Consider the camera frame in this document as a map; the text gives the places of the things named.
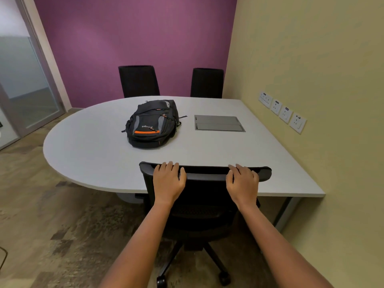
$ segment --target backpack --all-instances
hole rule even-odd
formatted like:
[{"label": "backpack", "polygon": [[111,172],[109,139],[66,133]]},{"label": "backpack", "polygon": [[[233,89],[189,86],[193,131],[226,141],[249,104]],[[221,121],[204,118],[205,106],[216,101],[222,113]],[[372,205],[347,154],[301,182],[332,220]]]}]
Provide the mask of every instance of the backpack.
[{"label": "backpack", "polygon": [[166,144],[180,124],[175,101],[154,100],[137,106],[122,132],[132,146],[152,149]]}]

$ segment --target person's right arm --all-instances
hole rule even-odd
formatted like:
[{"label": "person's right arm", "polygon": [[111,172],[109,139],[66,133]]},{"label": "person's right arm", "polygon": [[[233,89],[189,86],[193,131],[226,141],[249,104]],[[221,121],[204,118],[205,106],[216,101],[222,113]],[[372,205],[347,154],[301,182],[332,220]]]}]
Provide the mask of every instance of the person's right arm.
[{"label": "person's right arm", "polygon": [[227,189],[263,251],[280,288],[333,288],[295,250],[256,206],[259,184],[257,173],[241,165],[229,165]]}]

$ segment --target forearm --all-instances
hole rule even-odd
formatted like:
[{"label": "forearm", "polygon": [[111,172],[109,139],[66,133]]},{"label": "forearm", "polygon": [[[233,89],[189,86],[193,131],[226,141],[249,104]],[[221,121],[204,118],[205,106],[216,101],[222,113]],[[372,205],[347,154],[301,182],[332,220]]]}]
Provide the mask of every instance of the forearm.
[{"label": "forearm", "polygon": [[152,207],[99,288],[147,287],[169,212],[170,206]]},{"label": "forearm", "polygon": [[241,210],[280,288],[331,288],[331,284],[298,253],[254,206]]}]

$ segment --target hand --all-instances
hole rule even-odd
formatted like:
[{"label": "hand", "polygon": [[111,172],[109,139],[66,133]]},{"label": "hand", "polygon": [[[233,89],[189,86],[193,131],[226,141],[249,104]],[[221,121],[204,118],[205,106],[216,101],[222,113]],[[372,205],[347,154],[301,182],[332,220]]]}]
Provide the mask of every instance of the hand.
[{"label": "hand", "polygon": [[259,175],[239,164],[236,164],[236,167],[228,167],[230,170],[226,177],[227,190],[237,208],[242,211],[247,206],[256,206]]},{"label": "hand", "polygon": [[153,172],[153,186],[155,189],[155,204],[165,204],[172,207],[173,203],[179,197],[185,187],[187,174],[184,168],[180,170],[180,180],[177,177],[179,172],[179,163],[173,165],[173,162],[157,165]]}]

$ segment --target beige wall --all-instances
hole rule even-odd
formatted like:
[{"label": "beige wall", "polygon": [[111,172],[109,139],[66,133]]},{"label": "beige wall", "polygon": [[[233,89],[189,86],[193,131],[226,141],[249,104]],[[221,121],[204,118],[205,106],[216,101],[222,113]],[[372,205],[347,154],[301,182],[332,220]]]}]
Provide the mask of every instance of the beige wall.
[{"label": "beige wall", "polygon": [[[242,99],[326,192],[283,234],[335,287],[384,285],[383,27],[384,0],[237,2],[223,97]],[[260,91],[308,119],[301,135]]]},{"label": "beige wall", "polygon": [[35,29],[37,38],[40,42],[45,58],[48,62],[48,66],[50,67],[52,76],[55,80],[55,84],[59,91],[61,100],[63,101],[65,109],[68,111],[69,109],[72,108],[71,102],[68,98],[67,91],[65,90],[63,80],[61,79],[59,68],[57,67],[55,57],[53,56],[51,46],[49,45],[48,38],[45,34],[43,24],[41,23],[40,16],[37,12],[35,2],[34,0],[24,0],[24,3],[28,11],[28,14],[30,15],[31,22]]}]

